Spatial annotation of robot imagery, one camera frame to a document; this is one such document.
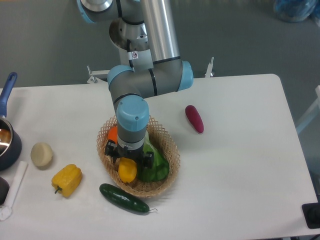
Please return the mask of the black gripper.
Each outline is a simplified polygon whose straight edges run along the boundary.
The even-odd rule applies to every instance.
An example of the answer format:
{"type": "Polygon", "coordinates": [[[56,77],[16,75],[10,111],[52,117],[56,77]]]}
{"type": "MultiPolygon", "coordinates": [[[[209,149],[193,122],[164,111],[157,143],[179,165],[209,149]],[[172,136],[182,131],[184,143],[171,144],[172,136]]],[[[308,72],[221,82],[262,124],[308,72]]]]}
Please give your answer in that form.
{"type": "Polygon", "coordinates": [[[143,145],[137,149],[129,149],[127,146],[121,147],[117,145],[113,140],[108,140],[104,155],[109,156],[112,159],[112,163],[115,164],[118,158],[127,158],[139,163],[139,168],[151,169],[154,164],[154,152],[143,151],[143,145]]]}

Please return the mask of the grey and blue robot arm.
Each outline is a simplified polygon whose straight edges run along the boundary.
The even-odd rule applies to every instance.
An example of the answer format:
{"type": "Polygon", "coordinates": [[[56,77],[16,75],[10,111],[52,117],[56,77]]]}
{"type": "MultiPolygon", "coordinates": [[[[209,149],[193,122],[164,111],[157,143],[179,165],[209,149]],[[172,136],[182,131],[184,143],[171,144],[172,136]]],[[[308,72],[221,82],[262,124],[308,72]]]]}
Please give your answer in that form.
{"type": "Polygon", "coordinates": [[[189,62],[181,60],[171,3],[168,0],[79,0],[88,23],[110,20],[109,37],[121,64],[107,74],[117,119],[117,140],[104,153],[151,168],[154,155],[144,152],[149,122],[147,98],[188,89],[194,82],[189,62]]]}

